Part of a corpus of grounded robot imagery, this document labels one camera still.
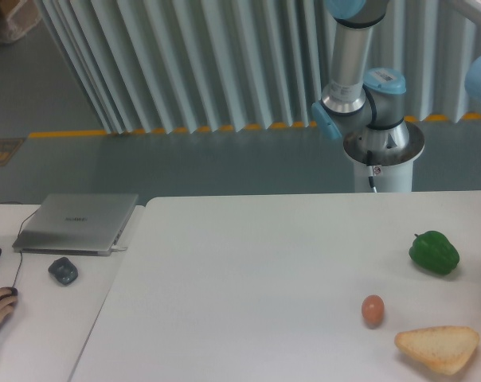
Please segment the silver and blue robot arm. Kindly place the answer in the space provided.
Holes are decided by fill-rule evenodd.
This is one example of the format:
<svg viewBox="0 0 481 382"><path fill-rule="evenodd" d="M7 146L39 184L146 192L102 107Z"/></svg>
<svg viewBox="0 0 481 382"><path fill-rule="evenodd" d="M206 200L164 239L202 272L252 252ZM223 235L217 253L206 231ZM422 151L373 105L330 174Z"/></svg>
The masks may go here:
<svg viewBox="0 0 481 382"><path fill-rule="evenodd" d="M329 1L330 75L311 112L332 139L481 107L481 1Z"/></svg>

